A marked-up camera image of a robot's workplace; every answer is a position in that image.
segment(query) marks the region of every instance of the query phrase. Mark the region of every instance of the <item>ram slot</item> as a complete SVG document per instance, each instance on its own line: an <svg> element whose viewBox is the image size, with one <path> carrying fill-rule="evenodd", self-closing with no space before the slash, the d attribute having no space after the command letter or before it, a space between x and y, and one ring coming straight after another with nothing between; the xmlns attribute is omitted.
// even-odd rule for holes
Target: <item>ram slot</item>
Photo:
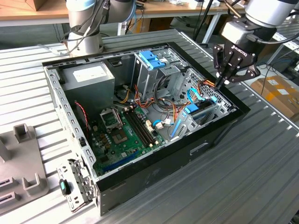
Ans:
<svg viewBox="0 0 299 224"><path fill-rule="evenodd" d="M125 117L144 147L149 147L155 141L134 112L125 113Z"/></svg>

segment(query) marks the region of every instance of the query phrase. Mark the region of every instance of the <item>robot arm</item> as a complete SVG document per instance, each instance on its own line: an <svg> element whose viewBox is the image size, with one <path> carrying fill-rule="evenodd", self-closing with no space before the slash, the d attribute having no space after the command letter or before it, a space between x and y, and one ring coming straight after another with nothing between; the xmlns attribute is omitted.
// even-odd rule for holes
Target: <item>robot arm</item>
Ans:
<svg viewBox="0 0 299 224"><path fill-rule="evenodd" d="M100 24L124 22L135 13L135 0L66 0L71 32L67 40L72 56L103 51Z"/></svg>
<svg viewBox="0 0 299 224"><path fill-rule="evenodd" d="M217 69L216 88L229 82L241 82L260 75L256 68L258 55L265 44L284 43L299 36L281 42L269 42L293 9L299 8L299 0L251 0L245 9L245 17L228 22L222 32L227 39L224 45L215 45L214 67ZM245 75L236 73L248 68Z"/></svg>

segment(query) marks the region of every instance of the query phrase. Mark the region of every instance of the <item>wooden table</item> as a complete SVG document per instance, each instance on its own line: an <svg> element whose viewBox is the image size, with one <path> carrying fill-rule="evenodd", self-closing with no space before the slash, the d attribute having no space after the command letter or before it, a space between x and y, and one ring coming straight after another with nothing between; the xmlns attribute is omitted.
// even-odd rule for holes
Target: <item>wooden table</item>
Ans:
<svg viewBox="0 0 299 224"><path fill-rule="evenodd" d="M182 6L175 6L167 1L149 1L144 4L144 18L160 18L175 16L193 16L200 14L200 7L193 9L188 3ZM236 5L235 8L244 12L244 8ZM221 3L219 7L211 8L208 15L213 15L206 36L203 42L208 42L212 32L222 14L227 14L227 7ZM142 16L140 10L136 11L137 18ZM37 12L26 11L17 8L0 6L0 27L4 26L23 26L38 24L68 23L68 11L65 0L48 0ZM124 34L125 23L119 24L118 34Z"/></svg>

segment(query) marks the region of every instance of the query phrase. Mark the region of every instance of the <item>yellow wire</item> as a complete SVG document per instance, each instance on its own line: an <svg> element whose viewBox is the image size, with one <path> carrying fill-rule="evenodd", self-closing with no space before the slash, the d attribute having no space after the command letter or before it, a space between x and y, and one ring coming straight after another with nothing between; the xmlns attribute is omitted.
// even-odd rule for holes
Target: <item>yellow wire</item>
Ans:
<svg viewBox="0 0 299 224"><path fill-rule="evenodd" d="M126 101L128 100L128 98L129 98L129 90L127 90L126 98L125 98L123 101L121 101L120 103L121 103L121 104L126 103Z"/></svg>

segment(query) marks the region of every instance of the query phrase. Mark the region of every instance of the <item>workbench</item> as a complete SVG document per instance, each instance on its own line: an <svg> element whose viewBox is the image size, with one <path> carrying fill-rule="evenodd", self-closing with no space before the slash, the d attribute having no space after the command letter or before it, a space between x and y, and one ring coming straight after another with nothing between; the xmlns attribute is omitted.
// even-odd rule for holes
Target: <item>workbench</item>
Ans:
<svg viewBox="0 0 299 224"><path fill-rule="evenodd" d="M176 16L193 16L200 14L200 7L192 9L188 3L182 6L175 6L168 1L155 2L150 1L144 3L143 18L162 18L162 17L176 17ZM241 6L235 6L239 13L244 13L245 10ZM227 14L228 9L224 3L219 7L213 7L209 10L208 15L213 18L210 22L206 35L203 39L204 43L208 43L218 20L222 14ZM136 17L141 18L142 12L136 10ZM28 11L12 7L0 6L0 27L6 26L25 26L25 25L39 25L39 24L57 24L68 23L68 11L65 5L65 0L48 0L37 11ZM119 23L118 35L125 34L125 24Z"/></svg>
<svg viewBox="0 0 299 224"><path fill-rule="evenodd" d="M176 42L210 73L212 57L176 30L103 38L107 51ZM48 47L66 52L64 45ZM299 128L244 83L228 88L251 108L220 144L100 217L93 203L71 213L56 167L70 157L41 62L59 59L33 46L0 51L0 131L34 126L50 191L0 223L278 223L299 209Z"/></svg>

